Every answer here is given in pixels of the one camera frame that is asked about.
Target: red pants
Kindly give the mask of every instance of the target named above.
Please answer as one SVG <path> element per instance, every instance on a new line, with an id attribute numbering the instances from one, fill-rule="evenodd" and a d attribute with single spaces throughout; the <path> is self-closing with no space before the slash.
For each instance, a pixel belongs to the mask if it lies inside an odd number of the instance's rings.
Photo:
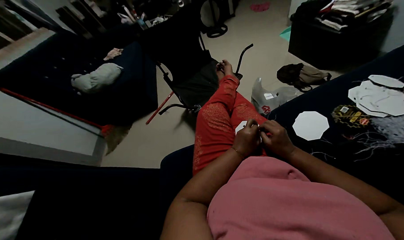
<path id="1" fill-rule="evenodd" d="M 252 103 L 236 92 L 237 81 L 231 75 L 223 77 L 218 90 L 199 111 L 196 120 L 193 175 L 231 148 L 235 128 L 242 121 L 253 118 L 261 125 L 267 120 L 258 114 Z M 258 156 L 266 156 L 265 151 Z"/>

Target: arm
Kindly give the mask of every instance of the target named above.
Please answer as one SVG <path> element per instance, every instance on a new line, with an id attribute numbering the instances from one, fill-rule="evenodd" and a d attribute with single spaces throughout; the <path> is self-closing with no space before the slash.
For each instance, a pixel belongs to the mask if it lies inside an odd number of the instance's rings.
<path id="1" fill-rule="evenodd" d="M 259 138 L 257 122 L 249 120 L 236 134 L 232 148 L 190 179 L 168 209 L 162 240 L 213 238 L 206 221 L 208 206 L 242 160 L 257 147 Z"/>
<path id="2" fill-rule="evenodd" d="M 381 218 L 397 240 L 404 240 L 404 205 L 358 178 L 295 147 L 279 123 L 266 121 L 260 128 L 272 134 L 268 137 L 264 132 L 261 133 L 263 143 L 272 152 L 283 157 L 311 181 L 334 185 L 354 195 Z"/>

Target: pink shirt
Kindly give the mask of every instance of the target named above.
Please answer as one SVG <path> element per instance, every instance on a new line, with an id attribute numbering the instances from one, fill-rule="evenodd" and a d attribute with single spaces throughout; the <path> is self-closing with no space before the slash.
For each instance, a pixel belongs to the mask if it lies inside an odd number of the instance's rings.
<path id="1" fill-rule="evenodd" d="M 215 239 L 393 240 L 380 218 L 341 188 L 310 182 L 291 165 L 249 157 L 215 194 Z"/>

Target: grey pillow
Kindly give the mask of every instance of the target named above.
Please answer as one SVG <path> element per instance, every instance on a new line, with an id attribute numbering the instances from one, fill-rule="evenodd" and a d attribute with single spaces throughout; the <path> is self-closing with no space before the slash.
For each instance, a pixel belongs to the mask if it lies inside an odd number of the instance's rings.
<path id="1" fill-rule="evenodd" d="M 114 83 L 122 69 L 123 67 L 114 63 L 105 63 L 90 74 L 72 75 L 71 85 L 86 94 L 97 93 Z"/>

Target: black storage box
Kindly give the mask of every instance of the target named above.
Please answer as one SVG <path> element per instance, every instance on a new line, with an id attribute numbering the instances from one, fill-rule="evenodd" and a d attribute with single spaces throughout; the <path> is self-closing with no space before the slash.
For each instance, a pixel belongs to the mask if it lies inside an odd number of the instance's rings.
<path id="1" fill-rule="evenodd" d="M 323 70 L 339 70 L 376 58 L 392 23 L 392 11 L 364 25 L 337 31 L 316 20 L 293 18 L 288 52 Z"/>

